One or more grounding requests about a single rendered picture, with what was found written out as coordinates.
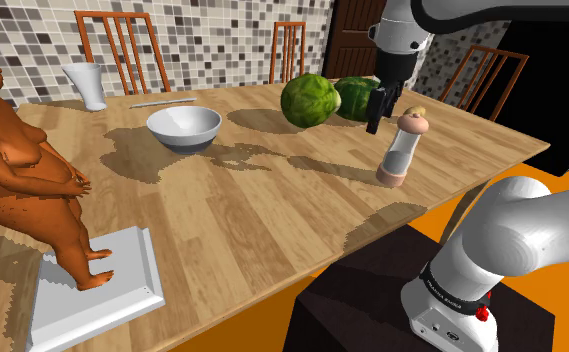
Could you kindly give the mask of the dark robot stand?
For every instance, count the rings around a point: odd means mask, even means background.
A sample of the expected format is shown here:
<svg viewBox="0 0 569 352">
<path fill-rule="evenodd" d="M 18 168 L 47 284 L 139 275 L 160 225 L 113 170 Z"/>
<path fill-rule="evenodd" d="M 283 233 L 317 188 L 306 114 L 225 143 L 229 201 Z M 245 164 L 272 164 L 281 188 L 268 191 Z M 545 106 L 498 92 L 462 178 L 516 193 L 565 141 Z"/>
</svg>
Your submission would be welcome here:
<svg viewBox="0 0 569 352">
<path fill-rule="evenodd" d="M 295 301 L 282 352 L 441 352 L 416 336 L 402 287 L 440 250 L 405 225 L 331 264 Z M 500 283 L 499 352 L 552 352 L 555 316 Z"/>
</svg>

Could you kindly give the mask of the clear pink salt grinder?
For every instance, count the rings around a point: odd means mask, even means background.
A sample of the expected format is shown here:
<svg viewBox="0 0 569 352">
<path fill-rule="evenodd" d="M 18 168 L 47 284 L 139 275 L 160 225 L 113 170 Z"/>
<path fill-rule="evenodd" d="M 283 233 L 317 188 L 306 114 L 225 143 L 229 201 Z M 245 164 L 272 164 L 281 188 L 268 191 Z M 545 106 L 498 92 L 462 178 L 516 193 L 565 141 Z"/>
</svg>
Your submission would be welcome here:
<svg viewBox="0 0 569 352">
<path fill-rule="evenodd" d="M 425 113 L 423 106 L 413 106 L 397 119 L 397 133 L 376 172 L 376 178 L 386 186 L 403 183 L 418 141 L 429 129 Z"/>
</svg>

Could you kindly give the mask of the dark brown door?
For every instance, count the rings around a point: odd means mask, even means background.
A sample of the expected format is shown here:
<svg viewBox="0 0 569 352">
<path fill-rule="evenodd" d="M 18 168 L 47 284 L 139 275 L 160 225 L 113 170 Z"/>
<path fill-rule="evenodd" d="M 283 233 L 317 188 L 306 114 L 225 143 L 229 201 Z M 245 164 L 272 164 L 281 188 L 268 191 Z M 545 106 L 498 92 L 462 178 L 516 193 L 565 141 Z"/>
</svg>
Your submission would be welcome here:
<svg viewBox="0 0 569 352">
<path fill-rule="evenodd" d="M 380 21 L 386 0 L 335 0 L 322 75 L 328 79 L 372 76 L 376 45 L 368 38 Z"/>
</svg>

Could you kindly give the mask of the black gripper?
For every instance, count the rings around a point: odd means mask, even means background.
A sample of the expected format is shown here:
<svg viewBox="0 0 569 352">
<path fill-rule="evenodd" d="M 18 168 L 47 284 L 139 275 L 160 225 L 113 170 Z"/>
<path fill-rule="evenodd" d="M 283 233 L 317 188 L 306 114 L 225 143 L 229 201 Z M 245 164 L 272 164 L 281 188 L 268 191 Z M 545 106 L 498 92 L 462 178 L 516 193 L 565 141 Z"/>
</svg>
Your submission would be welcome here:
<svg viewBox="0 0 569 352">
<path fill-rule="evenodd" d="M 377 50 L 374 76 L 379 79 L 379 87 L 374 88 L 369 94 L 366 108 L 367 133 L 377 133 L 383 113 L 386 118 L 392 116 L 404 84 L 413 74 L 417 58 L 417 52 L 393 54 Z"/>
</svg>

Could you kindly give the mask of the wooden table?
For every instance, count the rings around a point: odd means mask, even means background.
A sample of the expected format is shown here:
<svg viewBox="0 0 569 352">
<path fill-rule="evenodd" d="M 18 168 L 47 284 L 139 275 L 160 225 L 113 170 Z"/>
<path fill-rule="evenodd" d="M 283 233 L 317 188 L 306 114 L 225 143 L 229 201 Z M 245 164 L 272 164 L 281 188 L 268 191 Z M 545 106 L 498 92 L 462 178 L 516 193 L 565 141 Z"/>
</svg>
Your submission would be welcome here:
<svg viewBox="0 0 569 352">
<path fill-rule="evenodd" d="M 81 201 L 93 237 L 149 231 L 165 303 L 66 352 L 164 352 L 304 279 L 427 211 L 544 151 L 546 143 L 406 91 L 396 105 L 426 109 L 404 183 L 375 173 L 397 127 L 376 134 L 332 117 L 300 129 L 278 84 L 117 96 L 89 112 L 79 100 L 29 103 L 19 117 L 92 183 Z M 138 103 L 194 102 L 130 109 Z M 165 108 L 222 117 L 211 145 L 176 153 L 146 125 Z"/>
</svg>

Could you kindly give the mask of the white thin stick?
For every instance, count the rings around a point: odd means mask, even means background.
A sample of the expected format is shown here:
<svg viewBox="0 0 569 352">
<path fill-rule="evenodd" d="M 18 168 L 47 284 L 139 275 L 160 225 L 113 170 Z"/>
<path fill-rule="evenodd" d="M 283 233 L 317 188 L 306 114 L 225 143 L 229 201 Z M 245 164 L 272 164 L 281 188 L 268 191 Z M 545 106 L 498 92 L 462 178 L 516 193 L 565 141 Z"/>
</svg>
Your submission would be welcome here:
<svg viewBox="0 0 569 352">
<path fill-rule="evenodd" d="M 130 106 L 130 109 L 150 107 L 150 106 L 168 105 L 168 104 L 175 104 L 175 103 L 194 102 L 196 100 L 197 100 L 197 98 L 181 98 L 181 99 L 173 99 L 173 100 L 152 101 L 152 102 L 133 104 Z"/>
</svg>

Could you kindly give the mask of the green cabbage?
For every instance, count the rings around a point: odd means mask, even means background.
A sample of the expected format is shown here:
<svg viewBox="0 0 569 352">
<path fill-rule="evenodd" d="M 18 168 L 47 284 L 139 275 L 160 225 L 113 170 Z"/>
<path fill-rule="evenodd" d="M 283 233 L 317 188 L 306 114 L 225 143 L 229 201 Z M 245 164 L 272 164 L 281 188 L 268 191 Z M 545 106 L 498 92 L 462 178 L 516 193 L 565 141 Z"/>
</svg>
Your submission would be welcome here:
<svg viewBox="0 0 569 352">
<path fill-rule="evenodd" d="M 282 90 L 281 110 L 286 119 L 300 128 L 322 124 L 341 105 L 341 97 L 326 78 L 306 73 L 290 80 Z"/>
</svg>

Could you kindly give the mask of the narrow orange wooden chair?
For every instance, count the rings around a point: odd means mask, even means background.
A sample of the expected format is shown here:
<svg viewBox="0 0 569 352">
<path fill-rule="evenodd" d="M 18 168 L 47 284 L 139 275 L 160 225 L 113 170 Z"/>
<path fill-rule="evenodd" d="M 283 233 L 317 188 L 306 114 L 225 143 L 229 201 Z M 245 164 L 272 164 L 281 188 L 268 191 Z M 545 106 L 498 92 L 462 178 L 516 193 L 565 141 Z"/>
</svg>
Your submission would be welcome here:
<svg viewBox="0 0 569 352">
<path fill-rule="evenodd" d="M 269 71 L 269 83 L 276 79 L 276 63 L 281 63 L 281 81 L 286 83 L 294 78 L 293 65 L 299 64 L 299 74 L 305 73 L 305 22 L 276 21 L 273 26 L 273 43 Z"/>
</svg>

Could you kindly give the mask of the white bowl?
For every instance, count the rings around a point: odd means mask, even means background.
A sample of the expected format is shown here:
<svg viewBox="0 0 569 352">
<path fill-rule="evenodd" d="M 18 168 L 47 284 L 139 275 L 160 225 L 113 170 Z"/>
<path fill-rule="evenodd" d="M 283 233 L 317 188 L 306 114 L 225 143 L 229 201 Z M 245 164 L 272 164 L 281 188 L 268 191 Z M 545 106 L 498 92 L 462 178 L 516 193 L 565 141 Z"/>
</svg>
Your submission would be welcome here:
<svg viewBox="0 0 569 352">
<path fill-rule="evenodd" d="M 151 114 L 146 125 L 168 149 L 180 154 L 195 154 L 212 144 L 222 117 L 201 106 L 177 106 Z"/>
</svg>

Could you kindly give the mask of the white cup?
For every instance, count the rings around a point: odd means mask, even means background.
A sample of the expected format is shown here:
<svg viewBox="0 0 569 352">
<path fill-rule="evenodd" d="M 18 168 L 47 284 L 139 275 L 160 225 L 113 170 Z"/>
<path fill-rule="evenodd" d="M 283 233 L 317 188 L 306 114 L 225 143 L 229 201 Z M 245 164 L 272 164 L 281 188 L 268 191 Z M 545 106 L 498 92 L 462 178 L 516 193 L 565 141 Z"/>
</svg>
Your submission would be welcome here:
<svg viewBox="0 0 569 352">
<path fill-rule="evenodd" d="M 61 69 L 75 85 L 88 111 L 101 111 L 107 107 L 99 64 L 89 62 L 72 63 L 63 65 Z"/>
</svg>

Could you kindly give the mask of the orange human figure white base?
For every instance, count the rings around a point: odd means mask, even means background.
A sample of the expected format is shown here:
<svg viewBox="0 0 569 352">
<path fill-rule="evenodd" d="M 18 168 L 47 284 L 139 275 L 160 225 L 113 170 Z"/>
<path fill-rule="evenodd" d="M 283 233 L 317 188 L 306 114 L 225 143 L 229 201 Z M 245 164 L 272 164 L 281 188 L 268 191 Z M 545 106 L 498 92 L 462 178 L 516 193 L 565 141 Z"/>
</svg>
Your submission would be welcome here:
<svg viewBox="0 0 569 352">
<path fill-rule="evenodd" d="M 114 250 L 91 248 L 78 201 L 89 189 L 0 97 L 0 225 L 51 248 L 35 277 L 25 352 L 61 352 L 165 303 L 147 230 L 113 234 Z"/>
</svg>

